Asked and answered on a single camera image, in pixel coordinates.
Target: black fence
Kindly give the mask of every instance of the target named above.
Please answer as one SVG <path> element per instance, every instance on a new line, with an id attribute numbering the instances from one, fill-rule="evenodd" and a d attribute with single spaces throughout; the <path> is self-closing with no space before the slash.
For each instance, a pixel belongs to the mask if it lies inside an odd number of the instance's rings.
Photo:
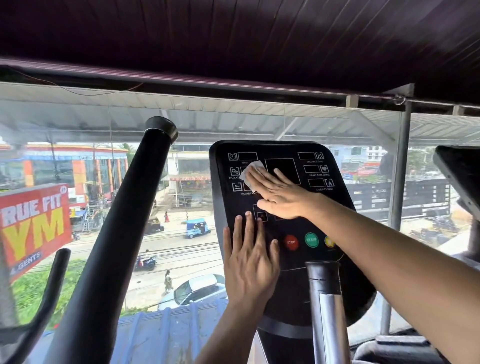
<path id="1" fill-rule="evenodd" d="M 357 212 L 374 220 L 387 220 L 391 182 L 347 184 Z M 450 214 L 450 184 L 446 179 L 406 181 L 402 218 Z"/>

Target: wipe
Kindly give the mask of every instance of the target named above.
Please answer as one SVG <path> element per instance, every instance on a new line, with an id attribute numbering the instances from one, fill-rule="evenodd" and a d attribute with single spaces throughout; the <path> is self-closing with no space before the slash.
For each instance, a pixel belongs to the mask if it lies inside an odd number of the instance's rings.
<path id="1" fill-rule="evenodd" d="M 258 170 L 258 167 L 263 167 L 263 168 L 265 168 L 264 164 L 263 164 L 261 161 L 259 161 L 259 160 L 256 160 L 255 162 L 250 163 L 250 164 L 248 165 L 248 167 L 249 167 L 249 166 L 252 166 L 252 167 L 255 168 L 256 170 Z M 252 186 L 250 186 L 250 182 L 248 182 L 248 181 L 247 181 L 247 178 L 245 177 L 245 171 L 246 171 L 246 170 L 247 170 L 246 168 L 243 170 L 243 172 L 240 174 L 240 177 L 239 177 L 239 178 L 240 178 L 242 181 L 245 182 L 245 184 L 248 186 L 248 188 L 250 188 L 250 189 L 252 190 L 252 192 L 255 192 L 255 190 L 252 188 Z"/>

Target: banner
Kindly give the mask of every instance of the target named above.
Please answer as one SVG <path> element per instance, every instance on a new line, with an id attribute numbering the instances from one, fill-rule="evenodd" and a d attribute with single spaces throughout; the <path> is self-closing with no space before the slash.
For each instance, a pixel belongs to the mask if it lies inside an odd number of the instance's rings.
<path id="1" fill-rule="evenodd" d="M 68 186 L 46 184 L 0 194 L 0 223 L 14 281 L 72 241 Z"/>

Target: left hand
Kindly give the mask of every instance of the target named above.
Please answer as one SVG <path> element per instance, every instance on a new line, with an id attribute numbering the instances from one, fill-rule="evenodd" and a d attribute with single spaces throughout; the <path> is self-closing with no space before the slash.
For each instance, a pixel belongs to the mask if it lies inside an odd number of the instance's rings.
<path id="1" fill-rule="evenodd" d="M 242 239 L 242 216 L 235 218 L 233 244 L 230 229 L 223 229 L 225 286 L 228 304 L 239 309 L 251 309 L 261 315 L 272 297 L 280 273 L 278 240 L 270 243 L 270 258 L 265 246 L 265 231 L 261 219 L 257 220 L 257 239 L 253 244 L 254 220 L 247 219 Z"/>

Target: hand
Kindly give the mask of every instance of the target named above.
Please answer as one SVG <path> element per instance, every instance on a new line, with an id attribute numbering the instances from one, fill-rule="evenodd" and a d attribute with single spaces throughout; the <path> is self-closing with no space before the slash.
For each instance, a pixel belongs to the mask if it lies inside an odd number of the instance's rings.
<path id="1" fill-rule="evenodd" d="M 257 202 L 257 206 L 280 218 L 304 217 L 305 207 L 312 203 L 317 194 L 297 186 L 278 168 L 274 172 L 276 177 L 262 167 L 258 170 L 252 166 L 247 168 L 248 182 L 264 198 Z"/>
<path id="2" fill-rule="evenodd" d="M 223 251 L 225 287 L 228 304 L 239 309 L 253 310 L 258 318 L 263 314 L 267 301 L 275 290 L 280 260 L 278 241 L 270 243 L 270 258 L 265 246 L 265 231 L 261 219 L 258 219 L 257 239 L 253 245 L 255 222 L 250 211 L 245 213 L 247 219 L 245 236 L 242 240 L 242 216 L 235 218 L 233 244 L 230 229 L 223 229 Z"/>

